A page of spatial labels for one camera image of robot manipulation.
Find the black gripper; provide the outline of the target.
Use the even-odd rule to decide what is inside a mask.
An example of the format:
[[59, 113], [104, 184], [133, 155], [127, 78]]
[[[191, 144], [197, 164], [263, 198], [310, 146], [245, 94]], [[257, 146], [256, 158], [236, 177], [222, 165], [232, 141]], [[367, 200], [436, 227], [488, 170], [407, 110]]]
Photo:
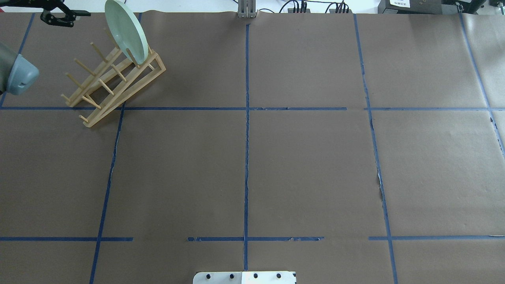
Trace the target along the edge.
[[65, 13], [64, 17], [58, 18], [51, 13], [42, 13], [40, 19], [51, 26], [68, 28], [74, 26], [77, 17], [91, 16], [91, 13], [85, 10], [65, 10], [64, 0], [1, 0], [0, 6], [42, 8], [45, 11], [53, 11], [58, 8]]

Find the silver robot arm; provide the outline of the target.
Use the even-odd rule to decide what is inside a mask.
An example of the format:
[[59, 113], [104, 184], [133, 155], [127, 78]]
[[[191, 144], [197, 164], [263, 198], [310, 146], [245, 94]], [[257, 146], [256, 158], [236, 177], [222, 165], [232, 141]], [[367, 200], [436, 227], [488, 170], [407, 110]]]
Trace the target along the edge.
[[[51, 26], [71, 28], [78, 17], [89, 17], [86, 10], [72, 10], [63, 0], [2, 0], [1, 7], [42, 8], [40, 19]], [[38, 79], [39, 70], [22, 54], [0, 44], [1, 94], [20, 95]]]

